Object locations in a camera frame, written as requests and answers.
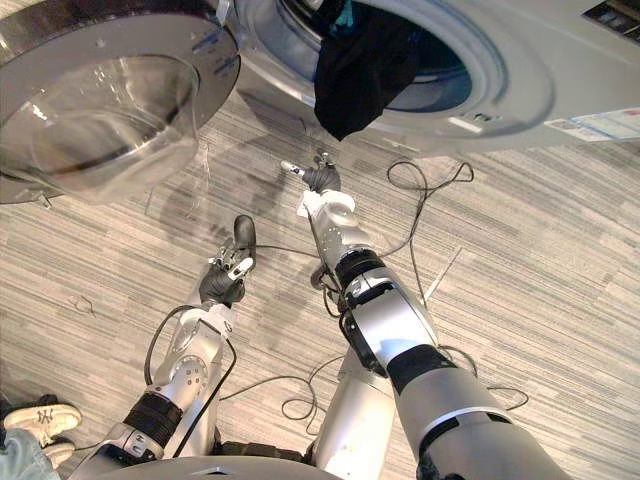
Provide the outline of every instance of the washing machine door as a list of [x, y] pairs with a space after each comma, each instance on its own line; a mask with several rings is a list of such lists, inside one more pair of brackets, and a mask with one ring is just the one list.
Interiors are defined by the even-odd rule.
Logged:
[[181, 169], [237, 45], [205, 0], [0, 5], [0, 203], [105, 203]]

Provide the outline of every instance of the jeans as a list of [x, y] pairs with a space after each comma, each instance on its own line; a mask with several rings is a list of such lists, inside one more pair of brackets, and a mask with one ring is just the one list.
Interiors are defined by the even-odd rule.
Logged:
[[0, 479], [60, 480], [38, 440], [26, 430], [7, 430], [0, 449]]

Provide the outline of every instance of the black cable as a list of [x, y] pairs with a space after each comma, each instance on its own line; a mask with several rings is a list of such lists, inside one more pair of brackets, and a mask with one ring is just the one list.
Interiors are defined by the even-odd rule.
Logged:
[[160, 336], [160, 333], [162, 333], [162, 329], [174, 315], [180, 312], [186, 312], [187, 310], [192, 310], [194, 308], [196, 307], [192, 305], [180, 305], [174, 308], [166, 317], [164, 317], [164, 320], [162, 320], [158, 328], [156, 328], [156, 332], [153, 334], [153, 338], [151, 339], [149, 347], [147, 348], [147, 356], [144, 359], [144, 383], [146, 383], [147, 385], [151, 385], [153, 383], [153, 379], [151, 378], [151, 356], [153, 355], [153, 349], [156, 346], [158, 337]]
[[[312, 370], [311, 374], [309, 375], [308, 378], [302, 378], [299, 377], [297, 375], [278, 375], [275, 377], [270, 377], [270, 378], [266, 378], [264, 380], [260, 380], [259, 382], [256, 383], [252, 383], [251, 385], [248, 385], [244, 388], [241, 388], [240, 390], [231, 393], [229, 395], [226, 395], [224, 397], [220, 398], [220, 401], [224, 401], [224, 400], [228, 400], [230, 398], [233, 398], [235, 396], [241, 395], [249, 390], [252, 390], [256, 387], [259, 387], [261, 385], [264, 385], [265, 383], [269, 383], [269, 382], [274, 382], [277, 380], [296, 380], [298, 382], [302, 382], [304, 383], [307, 388], [309, 389], [309, 393], [311, 394], [311, 400], [307, 400], [306, 398], [299, 398], [299, 397], [293, 397], [293, 398], [289, 398], [285, 401], [282, 402], [282, 404], [280, 405], [280, 412], [282, 412], [282, 415], [287, 418], [288, 420], [306, 420], [309, 419], [309, 422], [307, 423], [307, 426], [305, 428], [305, 432], [308, 435], [312, 435], [315, 436], [318, 434], [318, 432], [311, 432], [310, 428], [311, 425], [313, 424], [317, 414], [318, 414], [318, 410], [320, 410], [321, 412], [326, 413], [326, 410], [324, 408], [322, 408], [320, 405], [318, 405], [318, 396], [316, 394], [315, 388], [313, 387], [312, 381], [313, 379], [316, 377], [316, 375], [318, 375], [325, 367], [327, 367], [328, 365], [330, 365], [333, 362], [336, 362], [338, 360], [340, 360], [341, 358], [344, 358], [344, 355], [340, 355], [338, 357], [334, 357], [326, 362], [324, 362], [323, 364], [321, 364], [319, 367], [315, 368], [314, 370]], [[293, 403], [293, 402], [302, 402], [305, 403], [307, 405], [309, 405], [309, 410], [299, 416], [296, 415], [291, 415], [290, 413], [286, 412], [286, 408], [287, 405]]]
[[327, 311], [327, 313], [329, 314], [330, 317], [332, 318], [340, 318], [340, 314], [339, 313], [333, 313], [331, 311], [331, 308], [329, 307], [329, 300], [327, 299], [327, 290], [328, 287], [326, 285], [323, 285], [322, 287], [322, 301], [324, 302], [324, 308]]
[[524, 405], [526, 405], [527, 403], [529, 403], [530, 397], [529, 395], [527, 395], [526, 392], [520, 390], [519, 388], [515, 388], [515, 387], [503, 387], [501, 385], [492, 385], [490, 387], [487, 387], [487, 390], [505, 390], [508, 392], [516, 392], [519, 393], [520, 395], [522, 395], [524, 398], [519, 402], [516, 403], [515, 405], [509, 407], [509, 408], [505, 408], [505, 410], [507, 412], [511, 411], [511, 410], [515, 410], [516, 408], [520, 408]]
[[282, 250], [284, 252], [298, 253], [300, 255], [305, 255], [307, 257], [318, 258], [315, 253], [309, 253], [302, 250], [296, 250], [295, 248], [281, 247], [279, 245], [249, 245], [249, 247], [253, 248], [271, 248], [273, 250]]
[[[211, 325], [207, 324], [206, 322], [202, 322], [202, 324], [209, 327], [211, 330], [215, 331], [217, 334], [220, 334], [220, 332], [218, 332], [215, 328], [213, 328]], [[204, 412], [207, 411], [207, 408], [209, 408], [209, 405], [211, 404], [215, 396], [220, 391], [220, 388], [222, 388], [222, 385], [224, 384], [225, 380], [229, 377], [229, 375], [233, 371], [233, 367], [236, 366], [236, 361], [238, 360], [238, 354], [236, 353], [236, 349], [233, 348], [233, 345], [231, 344], [228, 338], [225, 338], [225, 341], [227, 342], [227, 345], [229, 345], [229, 348], [231, 349], [231, 353], [233, 354], [233, 360], [231, 360], [231, 365], [229, 365], [229, 368], [227, 368], [227, 371], [224, 373], [224, 375], [216, 385], [216, 388], [213, 389], [213, 392], [211, 392], [211, 395], [209, 395], [209, 398], [207, 398], [207, 401], [204, 402], [204, 405], [202, 405], [202, 408], [200, 408], [200, 411], [198, 412], [198, 415], [196, 415], [196, 418], [194, 418], [193, 422], [191, 422], [191, 426], [189, 426], [187, 433], [185, 433], [184, 437], [182, 437], [182, 440], [180, 441], [178, 448], [176, 448], [176, 451], [173, 454], [173, 458], [177, 458], [180, 455], [185, 445], [189, 441], [189, 437], [191, 437], [191, 434], [196, 429], [196, 425], [198, 424], [198, 421], [202, 418], [202, 416], [204, 415]]]
[[89, 445], [88, 447], [76, 448], [74, 450], [74, 452], [82, 452], [83, 450], [91, 450], [93, 448], [96, 448], [98, 445], [100, 445], [100, 443], [102, 443], [102, 442], [94, 443], [93, 445]]
[[[402, 184], [402, 183], [399, 183], [396, 180], [394, 180], [392, 175], [391, 175], [391, 172], [395, 168], [397, 168], [397, 167], [399, 167], [401, 165], [406, 165], [408, 167], [413, 168], [418, 173], [418, 175], [419, 175], [419, 177], [421, 179], [421, 185], [419, 185], [419, 186], [406, 185], [406, 184]], [[468, 171], [469, 171], [469, 177], [460, 179], [460, 175], [461, 175], [461, 173], [463, 172], [463, 170], [465, 168], [468, 169]], [[391, 250], [389, 250], [389, 251], [383, 253], [382, 255], [380, 255], [380, 258], [384, 258], [384, 257], [388, 257], [390, 255], [393, 255], [394, 253], [399, 252], [404, 247], [409, 245], [409, 252], [411, 254], [411, 264], [413, 266], [413, 272], [414, 272], [415, 277], [416, 277], [416, 284], [418, 285], [418, 290], [420, 292], [420, 298], [422, 298], [423, 301], [426, 301], [426, 299], [424, 298], [424, 296], [425, 296], [424, 295], [424, 288], [422, 287], [422, 281], [420, 280], [420, 273], [419, 273], [418, 263], [416, 261], [415, 249], [414, 249], [414, 245], [413, 245], [413, 238], [415, 237], [416, 232], [418, 230], [418, 226], [420, 224], [420, 217], [422, 216], [422, 211], [424, 210], [424, 206], [427, 203], [427, 200], [429, 199], [429, 197], [431, 197], [431, 195], [433, 195], [438, 190], [441, 190], [441, 189], [451, 185], [452, 183], [456, 183], [456, 182], [470, 183], [470, 182], [473, 182], [474, 178], [475, 178], [475, 173], [473, 171], [473, 167], [468, 162], [462, 162], [458, 166], [458, 169], [456, 170], [456, 172], [451, 176], [451, 178], [449, 178], [448, 180], [445, 180], [444, 182], [436, 185], [435, 187], [429, 187], [429, 182], [427, 181], [427, 177], [425, 176], [425, 174], [422, 171], [422, 169], [418, 165], [416, 165], [415, 163], [413, 163], [411, 161], [400, 160], [398, 162], [395, 162], [393, 165], [391, 165], [387, 169], [387, 180], [389, 181], [389, 183], [391, 183], [391, 185], [393, 185], [394, 187], [399, 188], [401, 190], [420, 192], [420, 197], [418, 198], [418, 203], [416, 205], [416, 212], [415, 212], [415, 214], [413, 216], [413, 221], [411, 222], [411, 228], [409, 230], [409, 235], [398, 246], [396, 246], [396, 247], [392, 248]]]
[[469, 355], [464, 350], [461, 350], [458, 347], [453, 347], [451, 345], [438, 345], [438, 348], [440, 350], [456, 352], [462, 355], [464, 359], [467, 361], [467, 363], [471, 366], [471, 373], [473, 373], [473, 376], [478, 378], [478, 365], [476, 364], [476, 361], [473, 359], [471, 355]]

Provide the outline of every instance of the white washing machine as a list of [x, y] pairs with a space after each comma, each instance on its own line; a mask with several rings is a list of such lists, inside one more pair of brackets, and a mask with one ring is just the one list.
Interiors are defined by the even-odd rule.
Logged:
[[[0, 6], [0, 201], [102, 202], [160, 180], [193, 154], [241, 63], [254, 95], [313, 122], [322, 3]], [[355, 134], [367, 141], [420, 155], [640, 138], [638, 0], [361, 3], [439, 52]]]

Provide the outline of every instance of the washing machine label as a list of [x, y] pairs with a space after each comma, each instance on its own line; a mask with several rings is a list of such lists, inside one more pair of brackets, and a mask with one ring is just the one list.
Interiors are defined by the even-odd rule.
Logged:
[[545, 125], [587, 142], [640, 139], [640, 107], [551, 120]]

